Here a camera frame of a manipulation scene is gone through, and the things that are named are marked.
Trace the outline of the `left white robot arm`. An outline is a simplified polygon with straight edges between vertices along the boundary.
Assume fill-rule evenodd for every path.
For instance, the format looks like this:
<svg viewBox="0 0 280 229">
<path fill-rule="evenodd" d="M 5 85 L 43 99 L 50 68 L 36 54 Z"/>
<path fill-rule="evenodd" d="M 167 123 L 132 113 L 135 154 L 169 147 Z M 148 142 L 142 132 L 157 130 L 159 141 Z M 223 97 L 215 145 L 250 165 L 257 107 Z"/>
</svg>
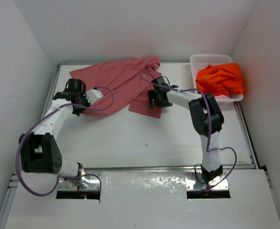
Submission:
<svg viewBox="0 0 280 229">
<path fill-rule="evenodd" d="M 65 89 L 53 97 L 45 119 L 25 137 L 21 147 L 21 166 L 24 172 L 68 178 L 80 175 L 80 164 L 63 159 L 56 142 L 68 116 L 79 116 L 85 110 L 72 104 L 90 106 L 85 83 L 79 79 L 68 80 Z"/>
</svg>

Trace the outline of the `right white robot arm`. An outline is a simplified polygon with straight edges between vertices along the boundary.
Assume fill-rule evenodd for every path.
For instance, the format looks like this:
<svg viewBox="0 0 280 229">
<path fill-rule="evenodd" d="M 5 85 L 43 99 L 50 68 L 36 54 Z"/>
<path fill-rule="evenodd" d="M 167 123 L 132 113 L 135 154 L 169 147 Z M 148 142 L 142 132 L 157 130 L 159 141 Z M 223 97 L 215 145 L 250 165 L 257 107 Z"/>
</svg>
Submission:
<svg viewBox="0 0 280 229">
<path fill-rule="evenodd" d="M 180 90 L 176 85 L 169 86 L 164 77 L 150 82 L 153 90 L 148 91 L 149 107 L 170 107 L 179 105 L 190 112 L 195 131 L 202 145 L 201 177 L 202 183 L 209 183 L 222 175 L 223 166 L 219 156 L 219 132 L 224 116 L 212 94 L 204 94 L 198 89 Z"/>
</svg>

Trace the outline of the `pink red t-shirt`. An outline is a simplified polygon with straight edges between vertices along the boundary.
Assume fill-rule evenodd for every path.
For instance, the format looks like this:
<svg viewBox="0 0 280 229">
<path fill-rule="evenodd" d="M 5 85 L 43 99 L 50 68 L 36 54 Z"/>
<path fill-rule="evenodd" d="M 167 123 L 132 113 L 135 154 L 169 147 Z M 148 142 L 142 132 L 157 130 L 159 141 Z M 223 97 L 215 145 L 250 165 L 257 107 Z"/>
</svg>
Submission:
<svg viewBox="0 0 280 229">
<path fill-rule="evenodd" d="M 153 86 L 140 78 L 140 73 L 146 80 L 161 76 L 157 71 L 160 67 L 158 57 L 146 59 L 130 58 L 120 61 L 102 62 L 70 72 L 73 79 L 82 80 L 89 91 L 100 86 L 103 99 L 92 105 L 95 110 L 85 110 L 83 113 L 94 116 L 112 115 L 129 106 L 129 111 L 160 118 L 162 108 L 149 108 L 147 91 Z"/>
</svg>

